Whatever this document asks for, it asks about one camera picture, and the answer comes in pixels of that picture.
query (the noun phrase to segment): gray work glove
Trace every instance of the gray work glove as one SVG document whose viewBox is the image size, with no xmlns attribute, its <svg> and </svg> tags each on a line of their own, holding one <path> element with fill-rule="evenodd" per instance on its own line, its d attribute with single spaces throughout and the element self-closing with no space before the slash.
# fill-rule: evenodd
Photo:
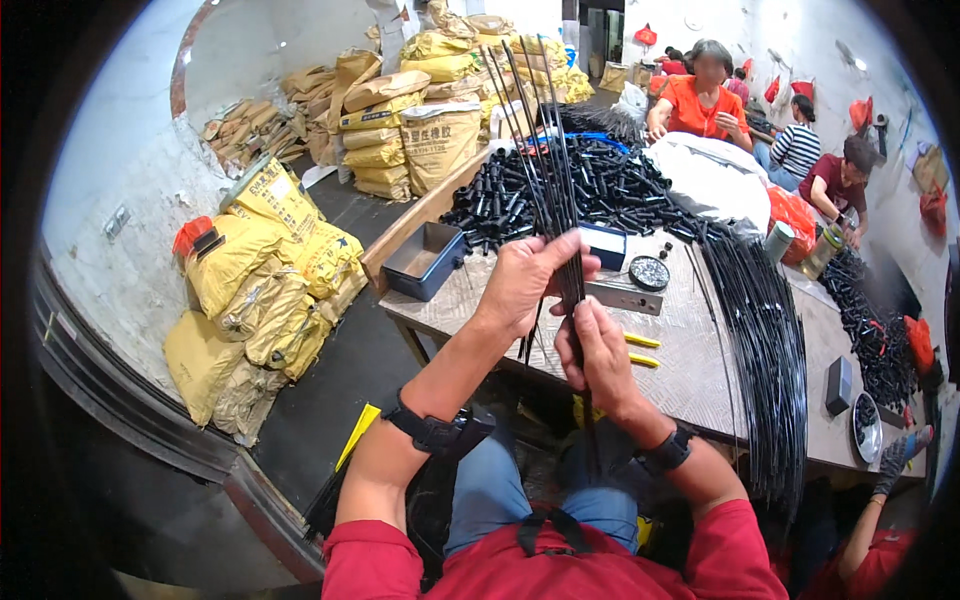
<svg viewBox="0 0 960 600">
<path fill-rule="evenodd" d="M 887 446 L 880 455 L 880 478 L 876 482 L 874 494 L 890 495 L 890 490 L 900 479 L 906 462 L 926 448 L 932 438 L 933 427 L 927 425 L 920 431 L 900 436 Z"/>
</svg>

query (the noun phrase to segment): hand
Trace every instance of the hand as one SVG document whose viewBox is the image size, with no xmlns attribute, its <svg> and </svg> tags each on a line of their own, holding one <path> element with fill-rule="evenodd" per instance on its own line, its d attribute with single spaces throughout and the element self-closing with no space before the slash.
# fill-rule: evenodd
<svg viewBox="0 0 960 600">
<path fill-rule="evenodd" d="M 553 306 L 550 312 L 560 315 L 563 314 L 563 308 Z M 577 305 L 573 321 L 583 349 L 584 367 L 580 369 L 576 363 L 570 320 L 564 321 L 554 341 L 564 366 L 566 381 L 575 390 L 583 390 L 589 385 L 593 393 L 593 406 L 603 409 L 617 420 L 641 398 L 631 373 L 623 329 L 593 296 L 587 296 Z"/>
<path fill-rule="evenodd" d="M 647 143 L 653 144 L 665 135 L 666 127 L 663 125 L 655 125 L 650 131 L 647 132 Z"/>
<path fill-rule="evenodd" d="M 854 250 L 860 250 L 860 238 L 863 237 L 863 233 L 859 228 L 857 229 L 847 229 L 844 231 L 844 237 L 847 238 L 847 244 Z"/>
<path fill-rule="evenodd" d="M 717 112 L 714 122 L 717 124 L 718 128 L 727 133 L 736 133 L 740 131 L 740 122 L 736 120 L 735 116 L 728 112 Z"/>
<path fill-rule="evenodd" d="M 546 244 L 541 237 L 528 237 L 505 244 L 497 253 L 496 267 L 484 290 L 476 316 L 511 335 L 511 340 L 530 332 L 537 317 L 537 302 L 543 296 L 558 296 L 553 275 L 577 251 L 584 263 L 584 280 L 596 279 L 600 258 L 580 242 L 580 230 L 572 229 Z"/>
<path fill-rule="evenodd" d="M 890 490 L 900 479 L 906 462 L 920 454 L 933 439 L 933 426 L 927 425 L 919 431 L 908 433 L 893 440 L 880 455 L 880 478 L 876 481 L 874 495 L 890 495 Z"/>
</svg>

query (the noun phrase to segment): metal bowl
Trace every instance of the metal bowl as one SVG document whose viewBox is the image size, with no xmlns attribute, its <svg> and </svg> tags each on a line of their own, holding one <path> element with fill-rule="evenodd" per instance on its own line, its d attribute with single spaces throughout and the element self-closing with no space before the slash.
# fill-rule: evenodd
<svg viewBox="0 0 960 600">
<path fill-rule="evenodd" d="M 864 427 L 863 442 L 858 444 L 856 440 L 856 428 L 861 401 L 874 407 L 874 422 Z M 860 453 L 860 458 L 869 465 L 880 457 L 880 450 L 883 448 L 883 428 L 880 426 L 880 414 L 877 411 L 876 402 L 874 402 L 873 397 L 866 392 L 860 394 L 856 402 L 853 403 L 853 410 L 850 411 L 850 415 L 850 435 L 852 436 L 853 445 L 856 447 L 857 452 Z"/>
</svg>

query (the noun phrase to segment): metal ruler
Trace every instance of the metal ruler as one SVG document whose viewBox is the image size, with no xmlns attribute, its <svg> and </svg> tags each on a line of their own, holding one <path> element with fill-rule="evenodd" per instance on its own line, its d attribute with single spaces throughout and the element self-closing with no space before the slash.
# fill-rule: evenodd
<svg viewBox="0 0 960 600">
<path fill-rule="evenodd" d="M 663 306 L 663 297 L 640 292 L 636 288 L 588 282 L 587 293 L 610 308 L 623 308 L 637 313 L 646 313 L 658 317 Z"/>
</svg>

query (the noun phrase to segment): gray hair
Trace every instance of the gray hair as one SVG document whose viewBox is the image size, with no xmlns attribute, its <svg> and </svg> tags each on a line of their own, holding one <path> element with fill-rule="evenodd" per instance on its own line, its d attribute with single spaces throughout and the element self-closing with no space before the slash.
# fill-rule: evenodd
<svg viewBox="0 0 960 600">
<path fill-rule="evenodd" d="M 694 62 L 702 55 L 722 62 L 724 68 L 727 70 L 727 77 L 733 74 L 733 57 L 730 56 L 730 52 L 728 52 L 727 48 L 719 41 L 704 38 L 693 44 L 693 50 L 690 52 L 690 62 Z"/>
</svg>

